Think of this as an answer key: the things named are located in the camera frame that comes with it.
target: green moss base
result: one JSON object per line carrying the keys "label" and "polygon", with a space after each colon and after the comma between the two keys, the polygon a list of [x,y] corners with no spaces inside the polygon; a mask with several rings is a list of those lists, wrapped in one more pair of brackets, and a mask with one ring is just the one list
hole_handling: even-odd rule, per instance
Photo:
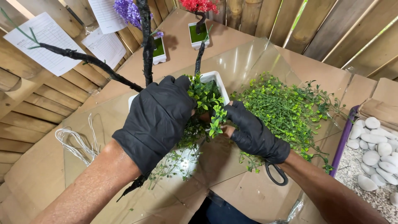
{"label": "green moss base", "polygon": [[191,33],[191,43],[195,43],[198,41],[202,41],[206,38],[207,36],[207,29],[206,29],[206,24],[203,23],[200,26],[200,34],[196,34],[196,25],[190,26],[189,27],[189,32]]}
{"label": "green moss base", "polygon": [[156,46],[156,50],[153,51],[153,57],[164,55],[162,39],[161,38],[156,39],[154,41],[154,44]]}

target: white wire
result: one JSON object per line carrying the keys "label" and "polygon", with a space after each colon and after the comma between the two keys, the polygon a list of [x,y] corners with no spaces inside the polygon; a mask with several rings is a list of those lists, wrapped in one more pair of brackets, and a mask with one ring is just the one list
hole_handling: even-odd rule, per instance
{"label": "white wire", "polygon": [[[99,150],[99,147],[97,144],[97,138],[96,138],[96,135],[95,135],[94,129],[93,129],[93,121],[91,118],[91,114],[88,116],[88,125],[90,126],[90,129],[93,134],[95,150],[93,147],[93,143],[91,143],[91,148],[89,148],[77,132],[74,132],[74,131],[66,129],[66,128],[60,128],[57,131],[55,131],[55,138],[61,142],[63,148],[70,151],[77,158],[82,160],[86,166],[89,166],[93,162],[95,157],[100,153],[100,150]],[[68,139],[69,135],[72,135],[72,137],[75,138],[76,142],[80,145],[80,147],[73,147],[73,146],[70,146],[70,145],[64,143],[64,140]],[[83,149],[87,154],[89,154],[91,156],[91,158],[92,158],[91,161],[89,161],[89,159],[80,152],[81,149]]]}

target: scissors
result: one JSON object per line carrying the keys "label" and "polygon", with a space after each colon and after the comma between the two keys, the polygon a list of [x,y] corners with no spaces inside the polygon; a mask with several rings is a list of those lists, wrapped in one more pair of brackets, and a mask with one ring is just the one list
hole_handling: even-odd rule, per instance
{"label": "scissors", "polygon": [[[270,165],[273,165],[273,167],[276,169],[276,171],[278,172],[278,174],[282,177],[282,179],[283,179],[283,182],[282,182],[282,183],[279,183],[278,181],[276,181],[276,180],[272,177],[271,172],[269,171],[269,166],[270,166]],[[287,183],[289,182],[289,179],[287,178],[287,176],[286,176],[286,174],[284,173],[284,171],[281,170],[277,165],[275,165],[275,164],[269,162],[268,160],[265,161],[265,170],[267,171],[267,174],[268,174],[269,178],[271,179],[271,181],[274,182],[276,185],[285,186],[285,185],[287,185]]]}

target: black glove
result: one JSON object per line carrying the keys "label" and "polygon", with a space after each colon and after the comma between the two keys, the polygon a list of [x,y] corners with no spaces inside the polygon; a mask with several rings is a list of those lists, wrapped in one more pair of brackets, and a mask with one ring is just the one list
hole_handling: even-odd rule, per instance
{"label": "black glove", "polygon": [[186,76],[149,84],[131,103],[123,128],[112,135],[142,174],[153,170],[182,138],[196,107],[187,93],[190,84]]}
{"label": "black glove", "polygon": [[227,111],[227,118],[240,129],[232,133],[231,140],[242,151],[262,156],[272,164],[285,161],[290,152],[290,144],[275,137],[258,117],[246,110],[241,101],[234,101],[232,106],[226,105],[224,110]]}

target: form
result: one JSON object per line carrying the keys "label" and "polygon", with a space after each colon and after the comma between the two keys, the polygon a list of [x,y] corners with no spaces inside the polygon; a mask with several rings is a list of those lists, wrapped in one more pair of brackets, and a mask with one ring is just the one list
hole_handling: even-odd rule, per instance
{"label": "form", "polygon": [[113,33],[127,27],[123,18],[113,9],[115,0],[88,0],[88,2],[102,33]]}
{"label": "form", "polygon": [[[62,49],[72,49],[84,53],[76,42],[46,12],[19,26],[22,31],[32,37],[29,27],[32,28],[39,43],[46,43]],[[17,29],[6,34],[4,38],[56,76],[64,74],[81,62],[80,60],[73,60],[41,47],[28,49],[29,47],[37,46],[37,44]]]}
{"label": "form", "polygon": [[86,46],[99,60],[104,61],[114,69],[126,53],[122,42],[115,33],[103,34],[100,28],[97,28],[84,40]]}

